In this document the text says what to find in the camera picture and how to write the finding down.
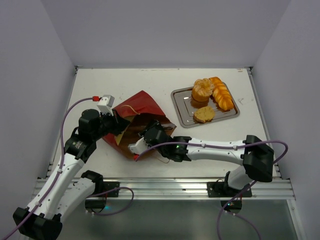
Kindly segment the red paper bag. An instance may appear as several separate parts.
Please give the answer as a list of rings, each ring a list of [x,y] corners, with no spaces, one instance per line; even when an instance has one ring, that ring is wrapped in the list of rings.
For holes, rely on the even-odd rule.
[[[143,90],[123,101],[114,109],[120,117],[129,121],[129,125],[121,134],[115,136],[109,133],[103,137],[103,140],[121,155],[131,160],[134,159],[134,154],[130,152],[128,145],[140,139],[139,133],[151,121],[159,121],[168,135],[172,135],[177,127],[166,117],[156,101]]]

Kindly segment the round fake bread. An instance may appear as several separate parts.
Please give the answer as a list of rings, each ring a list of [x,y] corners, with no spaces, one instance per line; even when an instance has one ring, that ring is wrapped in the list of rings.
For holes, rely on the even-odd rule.
[[[206,102],[213,94],[214,84],[208,78],[197,79],[192,88],[191,95],[198,102]]]
[[[211,106],[201,107],[193,114],[193,119],[200,123],[207,123],[213,120],[216,113]]]

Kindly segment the twisted fake bread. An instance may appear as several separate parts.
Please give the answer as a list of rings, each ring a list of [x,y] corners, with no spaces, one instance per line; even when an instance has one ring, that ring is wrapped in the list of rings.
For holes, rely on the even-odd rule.
[[[209,80],[214,86],[212,96],[218,106],[224,111],[233,109],[234,103],[227,86],[218,77],[210,77]]]

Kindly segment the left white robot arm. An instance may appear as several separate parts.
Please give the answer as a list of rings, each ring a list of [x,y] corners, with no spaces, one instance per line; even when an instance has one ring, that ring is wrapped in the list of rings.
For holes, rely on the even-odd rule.
[[[64,144],[60,162],[46,183],[25,208],[18,207],[13,220],[22,235],[34,240],[58,238],[63,220],[87,197],[108,194],[103,176],[94,171],[84,172],[75,185],[69,185],[97,148],[97,141],[107,134],[119,135],[129,125],[116,110],[100,113],[85,110],[71,137]]]

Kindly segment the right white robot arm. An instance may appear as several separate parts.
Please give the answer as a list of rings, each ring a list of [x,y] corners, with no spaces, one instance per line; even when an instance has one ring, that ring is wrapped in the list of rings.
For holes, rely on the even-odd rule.
[[[273,179],[274,150],[255,135],[229,142],[205,141],[190,136],[170,136],[157,121],[151,121],[128,148],[138,159],[151,150],[174,162],[214,160],[236,164],[223,181],[213,185],[219,197],[233,197],[250,183]]]

